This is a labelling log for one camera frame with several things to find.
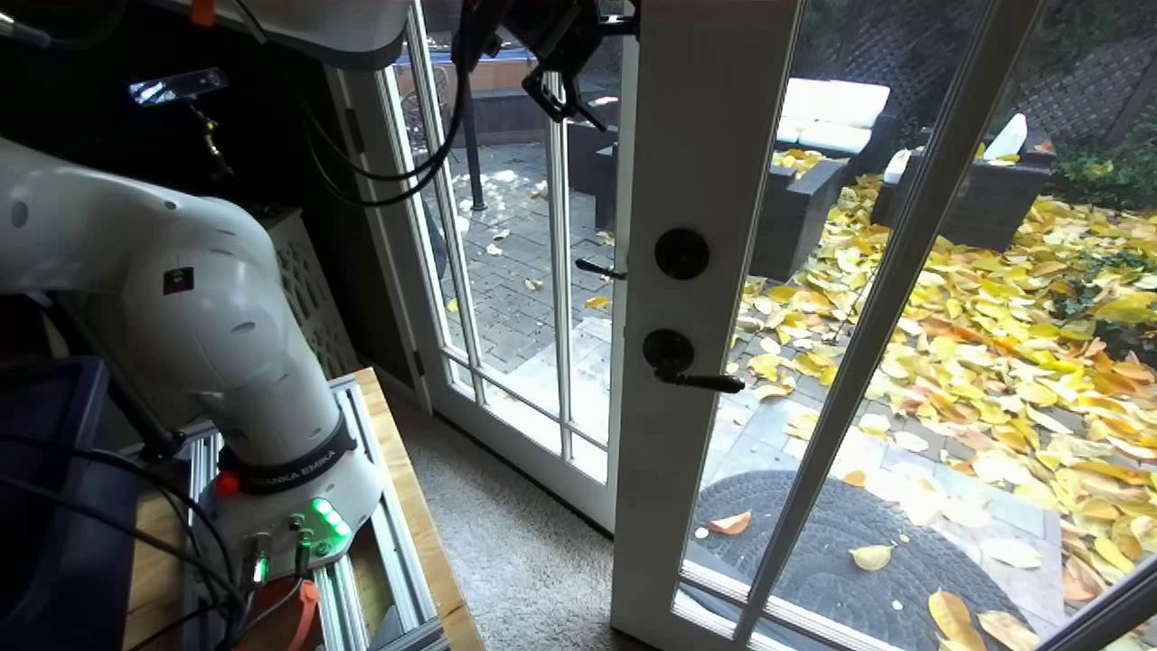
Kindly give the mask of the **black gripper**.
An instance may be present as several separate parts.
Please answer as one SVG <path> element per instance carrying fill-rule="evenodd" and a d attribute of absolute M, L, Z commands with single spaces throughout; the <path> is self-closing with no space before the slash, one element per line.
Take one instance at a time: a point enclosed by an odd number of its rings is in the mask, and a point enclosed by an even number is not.
<path fill-rule="evenodd" d="M 457 70 L 473 73 L 485 56 L 500 50 L 503 34 L 534 57 L 522 80 L 528 97 L 556 125 L 593 125 L 577 73 L 606 35 L 634 35 L 635 15 L 605 15 L 597 0 L 464 0 L 453 35 Z"/>

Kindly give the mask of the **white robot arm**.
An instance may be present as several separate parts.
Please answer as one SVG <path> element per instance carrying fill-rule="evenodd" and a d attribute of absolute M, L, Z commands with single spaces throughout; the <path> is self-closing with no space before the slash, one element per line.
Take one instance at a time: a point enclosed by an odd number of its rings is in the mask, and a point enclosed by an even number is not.
<path fill-rule="evenodd" d="M 224 437 L 198 518 L 227 566 L 274 580 L 329 568 L 382 503 L 287 301 L 274 243 L 239 204 L 3 138 L 0 289 L 100 304 L 105 348 L 138 387 Z"/>

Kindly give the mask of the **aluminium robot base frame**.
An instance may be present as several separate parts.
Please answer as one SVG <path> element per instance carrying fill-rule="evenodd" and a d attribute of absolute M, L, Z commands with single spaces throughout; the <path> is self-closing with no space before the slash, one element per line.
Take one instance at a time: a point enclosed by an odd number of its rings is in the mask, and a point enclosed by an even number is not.
<path fill-rule="evenodd" d="M 332 402 L 352 453 L 282 497 L 234 490 L 222 467 L 224 437 L 212 427 L 192 430 L 183 442 L 192 538 L 222 545 L 212 571 L 234 580 L 245 598 L 279 580 L 311 580 L 318 641 L 306 651 L 447 651 L 416 520 L 395 483 L 403 457 L 382 446 L 391 427 L 369 412 L 367 377 L 339 377 Z M 318 562 L 300 551 L 288 518 L 311 498 L 329 498 L 353 528 L 345 555 Z"/>

